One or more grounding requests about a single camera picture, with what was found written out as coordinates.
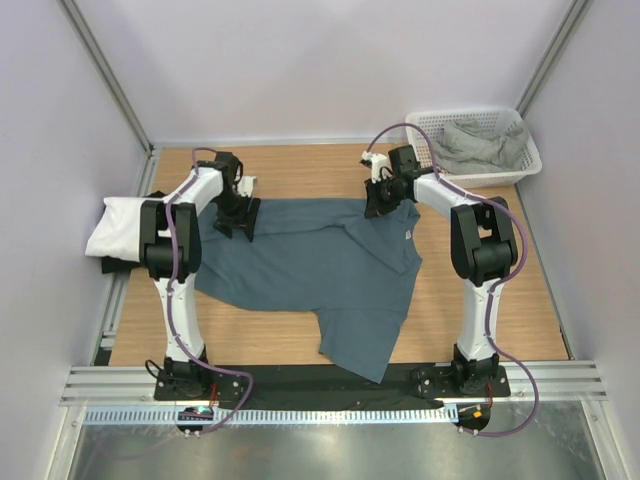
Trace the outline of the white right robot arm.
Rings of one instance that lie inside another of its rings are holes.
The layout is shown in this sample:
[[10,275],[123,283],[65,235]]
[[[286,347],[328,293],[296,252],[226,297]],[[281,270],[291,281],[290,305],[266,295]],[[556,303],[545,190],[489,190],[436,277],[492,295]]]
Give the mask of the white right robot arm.
[[463,320],[446,381],[458,394],[480,396],[496,379],[500,354],[494,330],[505,280],[519,258],[508,204],[475,195],[424,168],[410,145],[386,155],[366,150],[365,216],[395,211],[405,200],[440,213],[450,226],[450,258],[464,281]]

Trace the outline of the blue t shirt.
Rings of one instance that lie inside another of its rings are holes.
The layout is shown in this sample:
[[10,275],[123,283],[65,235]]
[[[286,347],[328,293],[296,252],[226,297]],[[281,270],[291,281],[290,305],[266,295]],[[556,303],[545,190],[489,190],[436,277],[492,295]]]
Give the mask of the blue t shirt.
[[413,241],[420,214],[409,201],[372,219],[364,209],[362,199],[265,200],[248,240],[215,230],[209,204],[198,219],[196,288],[245,310],[315,313],[320,353],[379,383],[422,263]]

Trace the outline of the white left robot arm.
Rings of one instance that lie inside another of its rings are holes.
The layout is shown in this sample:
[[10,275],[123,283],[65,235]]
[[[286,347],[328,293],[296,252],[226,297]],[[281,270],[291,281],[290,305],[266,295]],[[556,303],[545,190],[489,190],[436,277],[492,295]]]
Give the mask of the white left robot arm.
[[216,231],[228,239],[241,231],[252,240],[261,203],[253,196],[254,183],[233,153],[195,148],[187,179],[140,207],[139,263],[154,281],[167,331],[163,364],[145,363],[156,379],[156,400],[200,400],[223,374],[208,363],[197,319],[195,280],[202,261],[198,217],[214,204]]

